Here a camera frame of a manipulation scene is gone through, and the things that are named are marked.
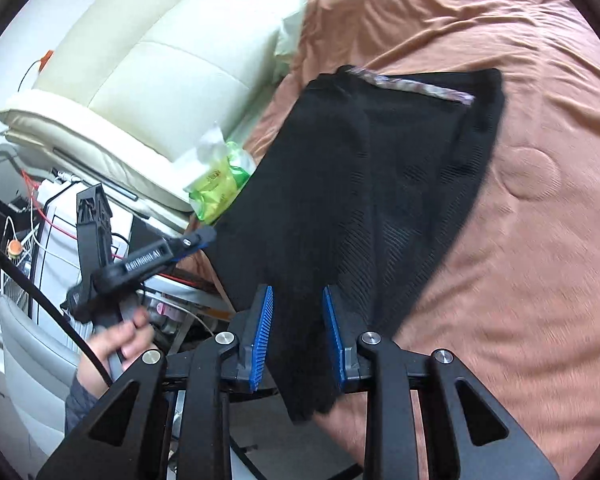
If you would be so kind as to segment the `person left hand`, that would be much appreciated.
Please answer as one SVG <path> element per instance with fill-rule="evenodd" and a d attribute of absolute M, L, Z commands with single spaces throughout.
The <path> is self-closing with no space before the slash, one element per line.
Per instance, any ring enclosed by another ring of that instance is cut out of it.
<path fill-rule="evenodd" d="M 107 372 L 110 371 L 108 364 L 110 356 L 122 356 L 122 370 L 126 370 L 145 351 L 155 349 L 154 335 L 147 310 L 138 307 L 132 318 L 101 330 L 91 336 L 87 344 Z M 81 356 L 76 379 L 96 399 L 99 399 L 108 389 L 106 382 L 87 356 Z"/>

